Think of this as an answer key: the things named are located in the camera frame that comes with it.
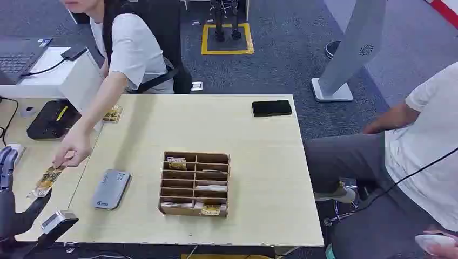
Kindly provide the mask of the seated person's right hand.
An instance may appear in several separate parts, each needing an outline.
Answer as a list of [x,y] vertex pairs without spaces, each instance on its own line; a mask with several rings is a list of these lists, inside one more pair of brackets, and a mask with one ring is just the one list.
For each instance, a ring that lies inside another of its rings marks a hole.
[[90,153],[90,132],[74,127],[69,130],[60,143],[52,166],[53,168],[77,167]]

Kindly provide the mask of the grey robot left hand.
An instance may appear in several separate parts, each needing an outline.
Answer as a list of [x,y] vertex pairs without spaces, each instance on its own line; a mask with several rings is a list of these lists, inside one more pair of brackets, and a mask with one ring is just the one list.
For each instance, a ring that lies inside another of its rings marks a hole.
[[39,197],[29,205],[27,210],[16,212],[16,200],[13,192],[14,163],[18,152],[10,146],[1,150],[1,241],[13,238],[28,231],[40,215],[51,197]]

